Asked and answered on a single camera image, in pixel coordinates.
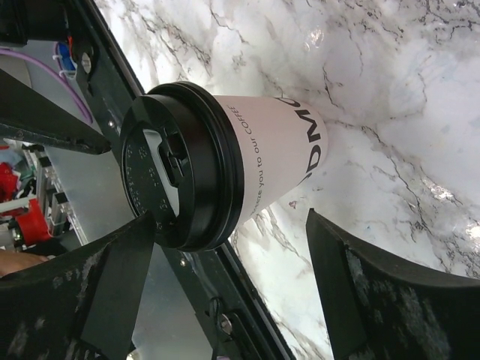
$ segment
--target red object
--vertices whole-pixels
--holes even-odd
[[[17,192],[18,176],[8,163],[0,163],[0,203],[10,201]]]
[[[15,220],[20,226],[23,241],[27,246],[52,238],[48,233],[47,222],[36,199],[30,200],[28,213],[17,216]]]

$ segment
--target screw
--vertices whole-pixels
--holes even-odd
[[[90,71],[92,71],[92,60],[90,60],[90,56],[86,52],[82,54],[82,68],[87,74],[90,74]]]
[[[222,329],[222,332],[224,332],[225,334],[227,335],[232,334],[232,330],[233,330],[232,322],[230,321],[228,316],[225,315],[224,313],[221,314],[220,327]]]

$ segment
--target human hand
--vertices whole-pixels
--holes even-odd
[[[48,258],[32,253],[15,253],[8,250],[0,250],[0,276],[19,272],[20,270],[45,263]]]

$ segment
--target coffee cup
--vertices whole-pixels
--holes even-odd
[[[189,82],[138,97],[121,139],[133,212],[153,212],[156,242],[182,251],[221,245],[308,179],[328,145],[320,114],[305,103],[213,96]]]

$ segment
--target white marble table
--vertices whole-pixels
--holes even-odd
[[[145,89],[285,95],[328,127],[322,168],[232,243],[298,359],[330,359],[308,209],[416,263],[480,278],[476,0],[96,0]]]

